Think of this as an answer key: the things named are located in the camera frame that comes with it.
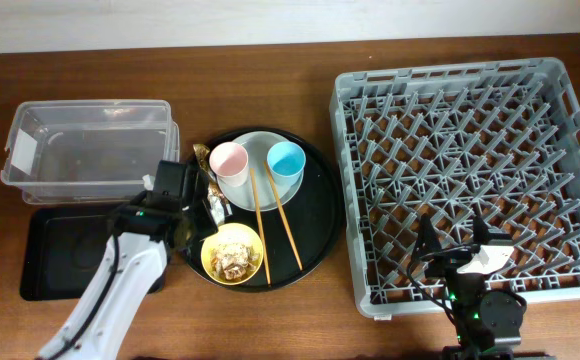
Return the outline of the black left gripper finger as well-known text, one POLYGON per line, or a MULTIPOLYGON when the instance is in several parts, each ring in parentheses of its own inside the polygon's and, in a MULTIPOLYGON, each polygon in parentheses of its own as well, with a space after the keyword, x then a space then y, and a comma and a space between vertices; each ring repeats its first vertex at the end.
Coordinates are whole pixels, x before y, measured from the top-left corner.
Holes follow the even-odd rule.
POLYGON ((211 207, 207 199, 199 199, 197 202, 197 237, 203 240, 218 232, 218 225, 211 213, 211 207))
POLYGON ((202 168, 196 168, 193 199, 194 200, 207 199, 210 185, 211 178, 208 176, 207 172, 202 168))

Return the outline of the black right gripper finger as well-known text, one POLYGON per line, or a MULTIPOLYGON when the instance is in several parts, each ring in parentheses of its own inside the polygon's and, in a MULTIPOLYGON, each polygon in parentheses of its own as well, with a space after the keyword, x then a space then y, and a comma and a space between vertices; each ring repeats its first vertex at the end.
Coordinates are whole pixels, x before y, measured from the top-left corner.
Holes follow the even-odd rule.
POLYGON ((473 221, 473 242, 479 245, 509 245, 510 235, 490 229, 480 216, 476 216, 473 221))
POLYGON ((442 250, 435 227, 429 215, 424 214, 419 221, 419 232, 412 251, 413 260, 423 260, 426 256, 442 250))

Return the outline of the brown gold snack wrapper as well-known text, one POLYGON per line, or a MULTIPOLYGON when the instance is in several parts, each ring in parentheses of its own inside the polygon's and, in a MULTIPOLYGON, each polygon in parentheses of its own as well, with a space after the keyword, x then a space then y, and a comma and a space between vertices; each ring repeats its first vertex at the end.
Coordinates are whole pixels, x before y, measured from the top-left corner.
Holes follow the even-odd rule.
POLYGON ((216 182, 216 176, 209 165, 211 150, 205 144, 193 145, 194 155, 201 170, 208 176, 212 183, 216 182))

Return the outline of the yellow bowl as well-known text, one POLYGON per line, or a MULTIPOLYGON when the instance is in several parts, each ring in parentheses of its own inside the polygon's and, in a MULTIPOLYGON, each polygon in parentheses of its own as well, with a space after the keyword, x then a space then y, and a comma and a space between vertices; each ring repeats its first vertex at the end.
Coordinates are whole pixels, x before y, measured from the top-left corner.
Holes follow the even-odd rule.
POLYGON ((239 223, 228 223, 221 225, 218 228, 218 232, 202 241, 201 247, 201 263, 205 273, 216 282, 222 285, 239 285, 250 278, 252 278, 261 268, 263 264, 263 257, 262 257, 262 243, 260 237, 256 231, 250 228, 247 225, 239 224, 239 223), (214 250, 218 245, 224 243, 243 243, 249 246, 252 246, 253 249, 260 254, 260 260, 257 267, 257 270, 254 274, 248 276, 245 280, 238 281, 235 283, 226 282, 224 280, 220 280, 219 278, 215 277, 212 274, 211 269, 211 251, 214 250))

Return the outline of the food scraps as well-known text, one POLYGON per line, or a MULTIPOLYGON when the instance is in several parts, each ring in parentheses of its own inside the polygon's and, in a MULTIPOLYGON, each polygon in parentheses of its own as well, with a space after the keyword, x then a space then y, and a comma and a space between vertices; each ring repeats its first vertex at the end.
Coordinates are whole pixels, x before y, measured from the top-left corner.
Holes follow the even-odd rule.
POLYGON ((243 243, 224 243, 211 251, 210 260, 215 277, 235 283, 255 273, 260 254, 243 243))

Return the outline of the wooden chopstick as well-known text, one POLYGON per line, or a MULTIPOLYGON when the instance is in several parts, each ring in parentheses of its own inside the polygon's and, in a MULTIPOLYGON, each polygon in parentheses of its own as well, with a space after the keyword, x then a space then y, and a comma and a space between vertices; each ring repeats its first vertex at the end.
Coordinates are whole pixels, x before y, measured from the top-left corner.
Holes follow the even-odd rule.
POLYGON ((265 275, 266 275, 266 282, 267 282, 267 286, 269 287, 271 285, 271 276, 270 276, 270 268, 269 268, 268 256, 267 256, 265 232, 264 232, 264 228, 263 228, 261 209, 260 209, 260 205, 259 205, 259 197, 258 197, 258 189, 257 189, 257 184, 256 184, 255 170, 254 170, 254 168, 250 168, 249 171, 250 171, 250 180, 251 180, 251 186, 252 186, 253 199, 254 199, 254 203, 255 203, 255 214, 256 214, 256 220, 257 220, 257 225, 258 225, 258 232, 259 232, 259 237, 260 237, 260 240, 262 243, 262 249, 263 249, 262 257, 263 257, 264 270, 265 270, 265 275))
POLYGON ((278 195, 278 191, 277 191, 274 179, 272 177, 271 170, 270 170, 269 166, 267 165, 267 163, 265 163, 265 162, 264 162, 264 169, 265 169, 265 172, 266 172, 266 175, 268 178, 269 185, 270 185, 271 190, 273 192, 274 199, 275 199, 276 204, 277 204, 277 209, 279 211, 279 214, 280 214, 280 217, 281 217, 288 241, 290 243, 291 249, 293 251, 296 263, 298 265, 299 270, 303 271, 303 263, 302 263, 302 260, 300 258, 300 255, 299 255, 298 248, 296 246, 291 227, 290 227, 289 222, 287 220, 286 213, 285 213, 285 210, 284 210, 283 205, 281 203, 280 196, 278 195))

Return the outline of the white wrapper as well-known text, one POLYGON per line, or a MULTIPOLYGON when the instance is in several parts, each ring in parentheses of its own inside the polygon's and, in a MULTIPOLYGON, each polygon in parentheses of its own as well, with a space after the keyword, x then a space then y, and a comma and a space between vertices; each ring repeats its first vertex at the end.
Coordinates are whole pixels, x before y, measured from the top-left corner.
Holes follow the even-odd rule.
POLYGON ((225 197, 219 185, 214 181, 210 181, 208 184, 207 199, 215 223, 217 225, 223 225, 233 215, 233 212, 229 200, 225 197))

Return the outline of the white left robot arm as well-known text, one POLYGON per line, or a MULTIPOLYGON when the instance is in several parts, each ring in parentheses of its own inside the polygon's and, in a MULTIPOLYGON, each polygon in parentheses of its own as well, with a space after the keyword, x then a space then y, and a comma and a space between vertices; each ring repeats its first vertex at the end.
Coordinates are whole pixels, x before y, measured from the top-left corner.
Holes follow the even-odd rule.
POLYGON ((72 313, 39 359, 114 359, 173 251, 215 234, 208 200, 215 179, 196 165, 162 161, 153 187, 105 218, 103 258, 72 313))

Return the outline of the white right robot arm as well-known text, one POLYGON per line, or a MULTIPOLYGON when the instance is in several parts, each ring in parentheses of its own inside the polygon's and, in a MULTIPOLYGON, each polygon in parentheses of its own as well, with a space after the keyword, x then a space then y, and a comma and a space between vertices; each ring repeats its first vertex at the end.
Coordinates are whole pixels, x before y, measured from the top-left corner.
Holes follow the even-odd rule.
POLYGON ((444 281, 445 297, 424 295, 443 309, 456 330, 458 344, 444 347, 440 357, 515 359, 527 301, 510 290, 486 288, 486 276, 503 268, 510 259, 514 251, 512 237, 489 228, 477 216, 470 242, 442 248, 428 215, 421 217, 419 225, 406 275, 411 277, 412 269, 425 263, 427 278, 444 281))

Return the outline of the grey dishwasher rack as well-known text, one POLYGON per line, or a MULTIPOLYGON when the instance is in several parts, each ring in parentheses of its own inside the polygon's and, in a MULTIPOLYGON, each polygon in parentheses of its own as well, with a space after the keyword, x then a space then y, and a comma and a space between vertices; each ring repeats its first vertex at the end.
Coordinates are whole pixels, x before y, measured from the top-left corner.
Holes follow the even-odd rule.
POLYGON ((511 235, 488 288, 580 299, 580 107, 562 61, 348 72, 330 116, 363 316, 434 310, 443 283, 410 262, 422 215, 443 247, 475 216, 511 235))

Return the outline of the grey plate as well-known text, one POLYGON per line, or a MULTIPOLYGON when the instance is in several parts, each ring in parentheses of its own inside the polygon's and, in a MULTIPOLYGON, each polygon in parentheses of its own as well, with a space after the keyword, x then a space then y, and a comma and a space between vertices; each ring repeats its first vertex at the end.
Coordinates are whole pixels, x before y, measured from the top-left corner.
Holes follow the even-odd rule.
MULTIPOLYGON (((271 211, 277 208, 277 202, 264 167, 267 164, 269 150, 275 144, 286 141, 286 137, 269 131, 248 132, 232 139, 232 142, 242 145, 248 153, 249 167, 254 169, 257 197, 261 212, 271 211)), ((238 187, 230 186, 223 180, 219 180, 218 185, 223 195, 234 207, 254 212, 255 201, 250 171, 247 171, 247 176, 247 181, 238 187)), ((293 184, 282 183, 281 180, 274 178, 277 194, 282 205, 289 202, 299 192, 302 181, 303 173, 299 174, 299 177, 293 184)))

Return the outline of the black round tray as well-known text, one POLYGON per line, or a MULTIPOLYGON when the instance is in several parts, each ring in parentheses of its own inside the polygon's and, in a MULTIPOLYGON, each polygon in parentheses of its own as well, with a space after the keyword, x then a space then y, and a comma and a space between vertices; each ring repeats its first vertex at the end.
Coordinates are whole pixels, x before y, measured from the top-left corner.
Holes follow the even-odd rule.
POLYGON ((279 211, 263 211, 271 280, 266 280, 265 271, 261 269, 250 280, 229 285, 227 288, 232 291, 267 292, 299 281, 329 254, 345 220, 340 180, 326 157, 293 133, 275 128, 269 131, 298 144, 307 157, 298 193, 283 205, 302 264, 296 263, 279 211))

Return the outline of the blue cup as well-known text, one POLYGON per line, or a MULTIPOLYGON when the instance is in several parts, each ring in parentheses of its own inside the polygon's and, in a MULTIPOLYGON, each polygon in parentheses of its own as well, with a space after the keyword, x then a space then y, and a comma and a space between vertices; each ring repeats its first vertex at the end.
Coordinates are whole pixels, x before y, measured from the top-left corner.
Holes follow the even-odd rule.
POLYGON ((276 184, 292 186, 303 174, 306 155, 297 143, 284 141, 269 149, 266 161, 276 184))

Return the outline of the black rectangular tray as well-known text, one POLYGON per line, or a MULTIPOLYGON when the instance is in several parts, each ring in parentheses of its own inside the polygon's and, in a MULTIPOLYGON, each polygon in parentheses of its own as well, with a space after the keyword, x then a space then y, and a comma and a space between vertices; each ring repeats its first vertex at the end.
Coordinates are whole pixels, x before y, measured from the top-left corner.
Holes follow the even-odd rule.
POLYGON ((26 301, 80 298, 106 250, 115 204, 59 206, 31 217, 20 284, 26 301))

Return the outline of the clear plastic bin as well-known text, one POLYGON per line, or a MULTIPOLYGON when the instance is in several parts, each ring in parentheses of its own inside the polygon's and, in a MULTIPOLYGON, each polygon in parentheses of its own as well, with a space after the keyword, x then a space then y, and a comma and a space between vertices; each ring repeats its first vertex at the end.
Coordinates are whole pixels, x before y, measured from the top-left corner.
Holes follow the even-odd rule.
POLYGON ((28 204, 129 199, 160 161, 180 157, 178 125, 164 100, 56 100, 20 104, 1 181, 28 204))

